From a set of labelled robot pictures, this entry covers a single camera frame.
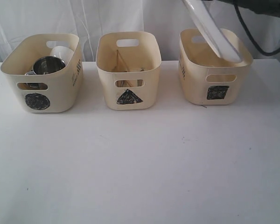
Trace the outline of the cream bin with circle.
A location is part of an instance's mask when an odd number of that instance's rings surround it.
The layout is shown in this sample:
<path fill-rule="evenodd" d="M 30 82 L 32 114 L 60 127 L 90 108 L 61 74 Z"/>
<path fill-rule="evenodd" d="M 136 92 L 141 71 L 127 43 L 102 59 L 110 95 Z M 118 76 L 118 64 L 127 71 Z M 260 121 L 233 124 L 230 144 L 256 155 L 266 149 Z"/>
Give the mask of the cream bin with circle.
<path fill-rule="evenodd" d="M 47 42 L 66 42 L 74 51 L 62 70 L 46 75 L 25 75 L 33 64 L 49 56 Z M 24 39 L 0 67 L 21 107 L 30 113 L 58 113 L 70 109 L 83 82 L 82 53 L 79 37 L 74 34 L 36 34 Z M 21 90 L 18 83 L 44 83 L 46 90 Z"/>

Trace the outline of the cream bin with square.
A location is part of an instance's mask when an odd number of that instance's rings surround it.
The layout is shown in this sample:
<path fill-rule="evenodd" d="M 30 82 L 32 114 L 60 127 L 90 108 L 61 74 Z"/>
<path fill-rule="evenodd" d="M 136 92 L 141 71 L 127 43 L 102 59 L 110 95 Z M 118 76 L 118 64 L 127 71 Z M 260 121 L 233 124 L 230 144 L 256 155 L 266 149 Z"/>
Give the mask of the cream bin with square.
<path fill-rule="evenodd" d="M 225 37 L 240 52 L 243 61 L 228 62 L 219 58 L 198 29 L 186 29 L 180 33 L 179 78 L 185 98 L 195 105 L 227 105 L 237 98 L 241 86 L 250 71 L 253 57 L 230 30 L 222 29 Z"/>

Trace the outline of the cream bin with triangle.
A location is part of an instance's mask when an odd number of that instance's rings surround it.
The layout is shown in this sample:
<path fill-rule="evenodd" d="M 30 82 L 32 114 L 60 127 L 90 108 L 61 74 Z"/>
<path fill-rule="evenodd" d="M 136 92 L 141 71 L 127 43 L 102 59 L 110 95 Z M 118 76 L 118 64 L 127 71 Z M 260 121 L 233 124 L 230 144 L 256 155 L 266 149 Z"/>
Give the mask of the cream bin with triangle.
<path fill-rule="evenodd" d="M 112 72 L 119 50 L 131 72 Z M 155 36 L 148 32 L 116 32 L 103 35 L 96 65 L 107 106 L 113 110 L 151 107 L 158 91 L 161 53 Z M 117 87 L 119 80 L 142 79 L 141 87 Z"/>

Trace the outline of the white round bowl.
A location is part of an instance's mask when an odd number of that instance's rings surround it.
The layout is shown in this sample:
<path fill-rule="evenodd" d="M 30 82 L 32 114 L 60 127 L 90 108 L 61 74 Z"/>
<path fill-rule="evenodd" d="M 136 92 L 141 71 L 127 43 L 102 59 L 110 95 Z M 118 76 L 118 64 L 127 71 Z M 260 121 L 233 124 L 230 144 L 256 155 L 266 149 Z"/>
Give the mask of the white round bowl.
<path fill-rule="evenodd" d="M 65 63 L 65 65 L 70 62 L 73 54 L 74 51 L 65 46 L 55 46 L 50 52 L 50 56 L 61 59 Z"/>

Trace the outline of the steel mug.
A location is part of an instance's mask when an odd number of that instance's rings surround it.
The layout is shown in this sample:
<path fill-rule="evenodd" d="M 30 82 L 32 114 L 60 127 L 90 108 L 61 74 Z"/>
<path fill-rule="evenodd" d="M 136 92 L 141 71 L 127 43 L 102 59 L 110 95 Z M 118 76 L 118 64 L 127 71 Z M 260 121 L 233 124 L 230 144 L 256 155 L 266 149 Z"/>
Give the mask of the steel mug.
<path fill-rule="evenodd" d="M 58 72 L 65 68 L 65 62 L 54 56 L 45 56 L 38 59 L 32 66 L 32 70 L 25 75 L 46 75 Z"/>

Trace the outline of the wooden chopstick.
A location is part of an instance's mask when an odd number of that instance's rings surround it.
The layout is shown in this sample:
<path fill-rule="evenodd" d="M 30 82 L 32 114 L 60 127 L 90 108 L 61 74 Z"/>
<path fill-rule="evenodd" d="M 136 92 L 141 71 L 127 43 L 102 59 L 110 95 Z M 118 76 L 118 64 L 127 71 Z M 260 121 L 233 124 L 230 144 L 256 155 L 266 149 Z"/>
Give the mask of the wooden chopstick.
<path fill-rule="evenodd" d="M 120 59 L 120 70 L 116 71 L 116 65 L 112 69 L 112 72 L 131 72 L 127 63 L 125 62 L 123 56 L 119 51 L 119 59 Z M 142 79 L 137 80 L 119 80 L 116 82 L 117 87 L 141 87 L 144 84 Z"/>
<path fill-rule="evenodd" d="M 119 50 L 116 50 L 116 71 L 120 70 Z"/>

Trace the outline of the stainless steel bowl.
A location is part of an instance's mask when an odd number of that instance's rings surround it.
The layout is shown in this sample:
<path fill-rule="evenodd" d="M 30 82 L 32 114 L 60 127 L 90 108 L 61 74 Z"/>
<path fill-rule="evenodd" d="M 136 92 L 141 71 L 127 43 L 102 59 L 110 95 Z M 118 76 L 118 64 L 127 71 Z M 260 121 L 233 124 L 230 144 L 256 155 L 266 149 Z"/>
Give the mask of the stainless steel bowl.
<path fill-rule="evenodd" d="M 21 90 L 46 90 L 48 88 L 44 83 L 18 83 L 17 86 Z"/>

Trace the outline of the white square plate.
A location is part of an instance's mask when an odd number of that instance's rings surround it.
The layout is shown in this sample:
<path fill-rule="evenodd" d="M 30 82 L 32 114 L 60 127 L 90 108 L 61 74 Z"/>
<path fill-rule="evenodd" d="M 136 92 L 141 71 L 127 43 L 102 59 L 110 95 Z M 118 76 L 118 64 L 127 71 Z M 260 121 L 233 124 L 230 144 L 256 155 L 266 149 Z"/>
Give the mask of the white square plate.
<path fill-rule="evenodd" d="M 242 62 L 242 56 L 216 25 L 213 17 L 202 0 L 184 0 L 190 17 L 213 52 L 226 61 Z"/>

